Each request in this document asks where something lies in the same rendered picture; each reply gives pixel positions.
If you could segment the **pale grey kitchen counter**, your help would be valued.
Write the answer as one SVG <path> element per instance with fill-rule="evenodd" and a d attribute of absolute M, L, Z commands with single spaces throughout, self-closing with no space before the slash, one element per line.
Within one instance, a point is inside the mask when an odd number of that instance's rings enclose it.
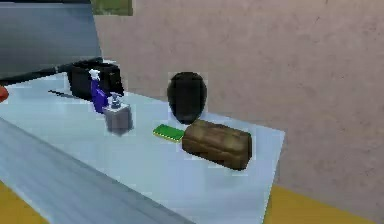
<path fill-rule="evenodd" d="M 205 113 L 247 131 L 253 156 L 233 171 L 153 135 L 177 126 L 165 102 L 128 93 L 133 129 L 107 131 L 63 74 L 9 86 L 0 104 L 0 180 L 50 224 L 262 224 L 283 132 Z"/>

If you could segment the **black vase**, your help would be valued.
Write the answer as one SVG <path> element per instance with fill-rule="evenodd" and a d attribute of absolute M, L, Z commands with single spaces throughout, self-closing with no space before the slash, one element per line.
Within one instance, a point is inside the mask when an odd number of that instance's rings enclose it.
<path fill-rule="evenodd" d="M 195 72 L 175 74 L 167 87 L 167 98 L 173 116 L 190 125 L 200 117 L 207 99 L 207 86 Z"/>

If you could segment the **green sponge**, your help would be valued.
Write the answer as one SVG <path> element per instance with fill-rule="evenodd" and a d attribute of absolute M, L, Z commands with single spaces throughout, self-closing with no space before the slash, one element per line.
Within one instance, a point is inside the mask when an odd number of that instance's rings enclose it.
<path fill-rule="evenodd" d="M 179 142 L 184 136 L 184 131 L 165 124 L 160 124 L 153 130 L 153 134 L 166 140 Z"/>

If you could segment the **brown bread loaf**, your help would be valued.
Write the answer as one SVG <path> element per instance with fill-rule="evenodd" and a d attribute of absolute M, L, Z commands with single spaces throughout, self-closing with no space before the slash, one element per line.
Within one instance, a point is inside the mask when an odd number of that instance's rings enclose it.
<path fill-rule="evenodd" d="M 196 120 L 184 132 L 182 149 L 232 170 L 244 170 L 252 158 L 249 132 Z"/>

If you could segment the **grey soap dispenser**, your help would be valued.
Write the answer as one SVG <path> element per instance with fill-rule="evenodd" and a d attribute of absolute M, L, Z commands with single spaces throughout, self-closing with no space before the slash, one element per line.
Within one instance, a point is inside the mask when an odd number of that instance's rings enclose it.
<path fill-rule="evenodd" d="M 122 103 L 121 97 L 121 94 L 112 92 L 111 102 L 103 108 L 107 130 L 119 136 L 133 129 L 131 107 Z"/>

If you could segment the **purple spray bottle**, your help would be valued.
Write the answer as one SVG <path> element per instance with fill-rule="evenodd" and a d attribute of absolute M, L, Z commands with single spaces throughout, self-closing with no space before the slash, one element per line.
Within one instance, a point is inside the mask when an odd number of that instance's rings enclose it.
<path fill-rule="evenodd" d="M 103 113 L 103 108 L 108 105 L 108 98 L 105 92 L 100 88 L 100 71 L 90 69 L 89 74 L 91 76 L 91 97 L 94 109 L 98 113 Z"/>

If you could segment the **black toaster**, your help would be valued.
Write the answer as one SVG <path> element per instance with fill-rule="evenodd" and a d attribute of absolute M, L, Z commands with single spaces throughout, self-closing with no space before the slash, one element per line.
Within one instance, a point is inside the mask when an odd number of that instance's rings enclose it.
<path fill-rule="evenodd" d="M 74 96 L 91 100 L 91 69 L 100 72 L 99 85 L 107 96 L 110 96 L 111 92 L 124 94 L 120 68 L 117 65 L 101 61 L 83 61 L 75 63 L 68 74 L 70 90 Z"/>

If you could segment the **black thin utensil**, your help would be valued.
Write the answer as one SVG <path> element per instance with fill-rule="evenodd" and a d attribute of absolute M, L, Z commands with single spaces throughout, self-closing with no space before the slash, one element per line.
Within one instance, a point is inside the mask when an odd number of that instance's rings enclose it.
<path fill-rule="evenodd" d="M 54 90 L 48 90 L 48 92 L 64 98 L 81 99 L 79 97 L 76 97 L 67 93 L 63 93 L 63 92 L 54 91 Z"/>

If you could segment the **green framed picture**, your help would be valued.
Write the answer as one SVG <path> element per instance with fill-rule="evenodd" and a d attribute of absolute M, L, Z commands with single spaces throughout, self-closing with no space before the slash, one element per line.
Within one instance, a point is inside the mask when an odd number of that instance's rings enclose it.
<path fill-rule="evenodd" d="M 133 0 L 90 0 L 95 15 L 132 16 Z"/>

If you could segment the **grey fridge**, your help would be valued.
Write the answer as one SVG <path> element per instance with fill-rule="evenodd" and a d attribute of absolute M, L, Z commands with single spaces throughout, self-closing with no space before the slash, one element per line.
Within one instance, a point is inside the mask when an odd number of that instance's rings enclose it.
<path fill-rule="evenodd" d="M 90 0 L 0 0 L 1 85 L 101 58 Z"/>

